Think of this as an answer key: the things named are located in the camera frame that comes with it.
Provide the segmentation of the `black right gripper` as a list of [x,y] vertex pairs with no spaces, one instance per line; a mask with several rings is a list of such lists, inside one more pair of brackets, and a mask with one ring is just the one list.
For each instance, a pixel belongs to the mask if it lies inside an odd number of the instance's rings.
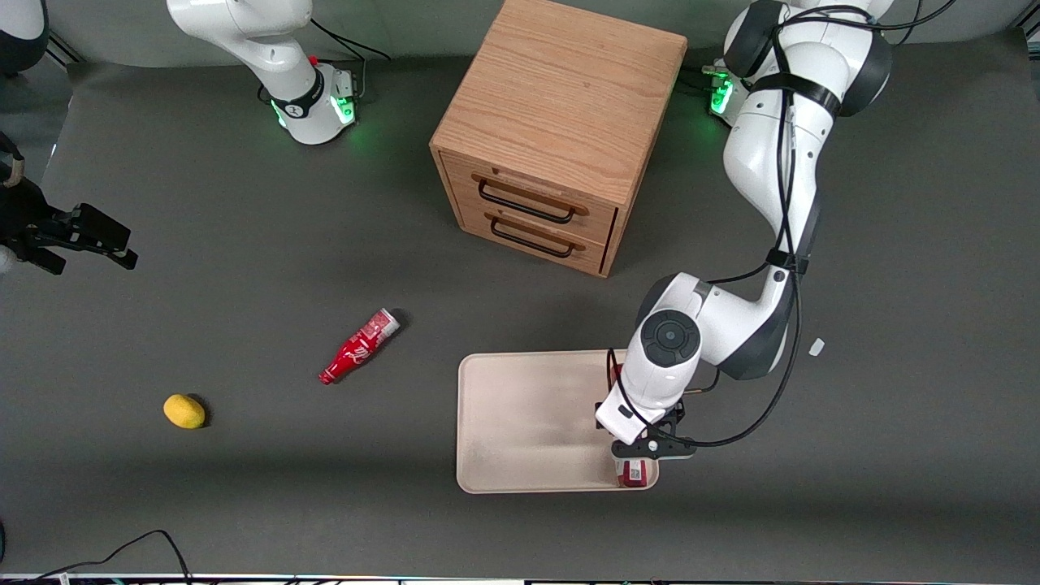
[[38,186],[25,178],[12,186],[3,183],[1,241],[5,251],[11,252],[15,262],[61,275],[66,259],[47,248],[70,248],[68,243],[74,230],[107,249],[106,256],[120,268],[132,271],[137,266],[140,257],[127,249],[131,230],[115,219],[86,203],[70,211],[60,210],[50,205]]

